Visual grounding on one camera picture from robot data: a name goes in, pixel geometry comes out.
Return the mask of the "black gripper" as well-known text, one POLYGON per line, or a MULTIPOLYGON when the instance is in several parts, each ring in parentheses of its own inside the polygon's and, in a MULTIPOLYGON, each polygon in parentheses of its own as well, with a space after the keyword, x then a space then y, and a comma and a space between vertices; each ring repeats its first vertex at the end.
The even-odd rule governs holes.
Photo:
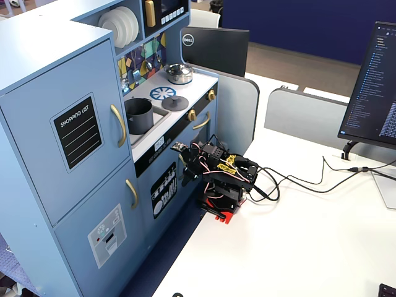
POLYGON ((190 181, 195 181, 200 174, 204 172, 204 167, 200 164, 199 158, 202 151, 198 144, 192 143, 189 148, 181 151, 181 157, 184 162, 182 187, 185 187, 190 181))

